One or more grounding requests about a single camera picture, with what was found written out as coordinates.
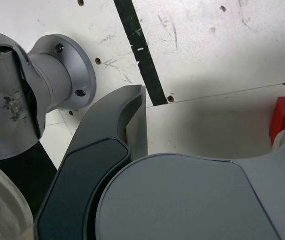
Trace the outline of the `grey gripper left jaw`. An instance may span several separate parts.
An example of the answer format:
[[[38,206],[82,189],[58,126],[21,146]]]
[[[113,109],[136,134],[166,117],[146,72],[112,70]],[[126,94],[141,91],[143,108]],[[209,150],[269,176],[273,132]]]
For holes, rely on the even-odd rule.
[[[93,240],[100,198],[112,178],[148,155],[146,88],[127,85],[81,120],[34,224],[37,240]]]

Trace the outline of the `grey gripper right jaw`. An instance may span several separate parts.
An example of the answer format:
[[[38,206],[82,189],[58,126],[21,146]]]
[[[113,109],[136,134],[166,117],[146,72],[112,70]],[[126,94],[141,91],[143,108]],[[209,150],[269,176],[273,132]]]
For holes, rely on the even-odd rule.
[[[255,158],[164,153],[136,160],[104,190],[95,235],[99,240],[285,240],[285,141]]]

